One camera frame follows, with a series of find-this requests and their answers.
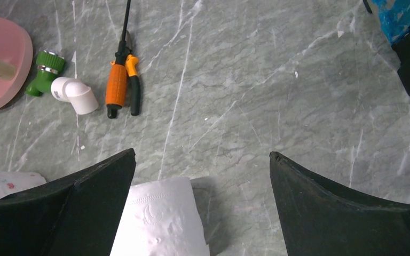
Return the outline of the white pipe elbow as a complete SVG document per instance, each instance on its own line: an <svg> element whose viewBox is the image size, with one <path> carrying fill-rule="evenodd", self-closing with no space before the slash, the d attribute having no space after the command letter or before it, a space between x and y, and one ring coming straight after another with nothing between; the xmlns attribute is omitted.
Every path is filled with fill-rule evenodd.
<svg viewBox="0 0 410 256"><path fill-rule="evenodd" d="M99 107L92 88L75 78L56 78L51 84L51 94L58 101L70 103L77 115L90 114Z"/></svg>

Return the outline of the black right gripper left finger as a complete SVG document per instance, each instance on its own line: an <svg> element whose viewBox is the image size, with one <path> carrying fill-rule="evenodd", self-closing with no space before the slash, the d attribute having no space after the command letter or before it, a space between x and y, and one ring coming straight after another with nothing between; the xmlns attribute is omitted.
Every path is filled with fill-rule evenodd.
<svg viewBox="0 0 410 256"><path fill-rule="evenodd" d="M0 199L0 255L109 255L135 168L127 149Z"/></svg>

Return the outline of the pink three-tier shelf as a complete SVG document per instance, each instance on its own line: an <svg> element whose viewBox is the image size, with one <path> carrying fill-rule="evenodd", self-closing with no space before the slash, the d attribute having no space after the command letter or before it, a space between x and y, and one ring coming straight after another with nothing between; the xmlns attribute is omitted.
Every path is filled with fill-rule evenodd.
<svg viewBox="0 0 410 256"><path fill-rule="evenodd" d="M0 17L0 108L21 90L32 60L33 45L28 32Z"/></svg>

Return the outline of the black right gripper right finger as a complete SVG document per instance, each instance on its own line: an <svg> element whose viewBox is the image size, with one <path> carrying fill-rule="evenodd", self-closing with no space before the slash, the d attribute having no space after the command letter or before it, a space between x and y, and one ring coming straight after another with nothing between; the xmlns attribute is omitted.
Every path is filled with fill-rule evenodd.
<svg viewBox="0 0 410 256"><path fill-rule="evenodd" d="M270 153L289 255L410 255L410 204L371 196Z"/></svg>

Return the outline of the floral paper roll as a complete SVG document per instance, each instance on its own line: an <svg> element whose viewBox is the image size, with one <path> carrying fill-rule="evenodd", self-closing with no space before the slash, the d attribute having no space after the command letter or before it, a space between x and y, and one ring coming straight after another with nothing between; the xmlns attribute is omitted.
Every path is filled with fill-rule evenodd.
<svg viewBox="0 0 410 256"><path fill-rule="evenodd" d="M46 179L38 173L0 171L0 199L45 183Z"/></svg>

